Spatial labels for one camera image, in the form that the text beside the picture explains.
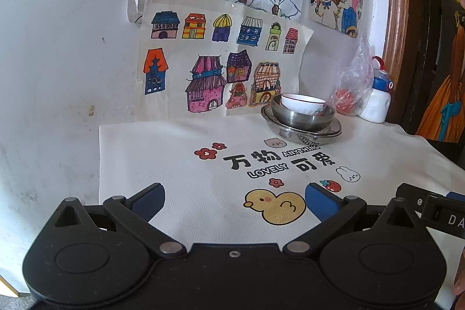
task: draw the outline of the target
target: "orange figure painting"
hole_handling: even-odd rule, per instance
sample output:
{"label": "orange figure painting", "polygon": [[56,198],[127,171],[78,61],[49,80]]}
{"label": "orange figure painting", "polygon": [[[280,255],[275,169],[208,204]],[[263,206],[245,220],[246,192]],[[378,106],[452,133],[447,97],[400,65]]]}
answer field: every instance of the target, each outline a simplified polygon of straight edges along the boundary
{"label": "orange figure painting", "polygon": [[[465,0],[456,0],[465,9]],[[452,43],[449,75],[433,97],[423,115],[417,135],[458,143],[465,127],[465,14],[455,12],[457,32]]]}

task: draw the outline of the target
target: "stainless steel bowl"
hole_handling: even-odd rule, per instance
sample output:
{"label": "stainless steel bowl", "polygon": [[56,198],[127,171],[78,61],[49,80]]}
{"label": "stainless steel bowl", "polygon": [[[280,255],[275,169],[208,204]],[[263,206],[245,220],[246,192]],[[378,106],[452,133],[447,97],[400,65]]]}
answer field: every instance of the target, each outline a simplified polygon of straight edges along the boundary
{"label": "stainless steel bowl", "polygon": [[329,104],[326,105],[322,116],[309,116],[294,112],[281,104],[280,94],[273,96],[271,99],[271,110],[281,124],[308,132],[317,132],[327,128],[336,113]]}
{"label": "stainless steel bowl", "polygon": [[324,145],[338,140],[337,137],[342,133],[342,126],[337,118],[333,118],[331,124],[324,130],[319,132],[307,132],[281,124],[273,115],[273,111],[269,104],[262,107],[261,115],[266,120],[268,127],[273,133],[285,138],[287,141],[297,144],[309,146]]}

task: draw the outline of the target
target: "red flower print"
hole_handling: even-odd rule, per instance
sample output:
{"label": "red flower print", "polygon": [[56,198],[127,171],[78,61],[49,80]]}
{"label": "red flower print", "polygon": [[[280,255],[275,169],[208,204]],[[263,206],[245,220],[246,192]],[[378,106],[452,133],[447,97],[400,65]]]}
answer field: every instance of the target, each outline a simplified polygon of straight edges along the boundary
{"label": "red flower print", "polygon": [[212,148],[215,148],[216,150],[222,150],[222,149],[227,148],[227,147],[225,146],[225,144],[219,144],[219,143],[215,142],[212,145]]}
{"label": "red flower print", "polygon": [[198,155],[200,159],[215,159],[216,150],[210,150],[209,148],[203,147],[200,150],[194,151],[195,155]]}
{"label": "red flower print", "polygon": [[270,179],[270,185],[272,185],[274,188],[279,188],[284,185],[283,181],[281,179]]}

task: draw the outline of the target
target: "printed tablecloth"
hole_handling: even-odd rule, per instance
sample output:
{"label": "printed tablecloth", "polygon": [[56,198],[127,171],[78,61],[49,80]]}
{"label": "printed tablecloth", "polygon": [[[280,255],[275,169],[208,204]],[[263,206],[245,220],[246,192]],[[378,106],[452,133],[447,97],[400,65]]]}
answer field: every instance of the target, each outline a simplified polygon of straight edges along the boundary
{"label": "printed tablecloth", "polygon": [[[276,136],[259,114],[102,126],[100,201],[161,182],[166,202],[150,223],[188,249],[196,242],[282,247],[319,223],[305,206],[310,182],[372,205],[387,204],[403,182],[465,192],[465,172],[424,138],[398,125],[338,119],[342,135],[322,146]],[[430,231],[448,264],[438,297],[446,307],[464,242]]]}

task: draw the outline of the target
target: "yellow duck print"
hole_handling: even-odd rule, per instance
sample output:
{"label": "yellow duck print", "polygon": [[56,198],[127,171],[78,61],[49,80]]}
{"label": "yellow duck print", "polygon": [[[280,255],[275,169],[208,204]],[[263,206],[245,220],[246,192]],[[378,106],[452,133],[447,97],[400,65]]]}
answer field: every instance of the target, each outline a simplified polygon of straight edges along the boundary
{"label": "yellow duck print", "polygon": [[284,192],[275,196],[266,189],[247,193],[244,206],[261,212],[263,219],[272,225],[286,225],[305,212],[305,200],[297,193]]}

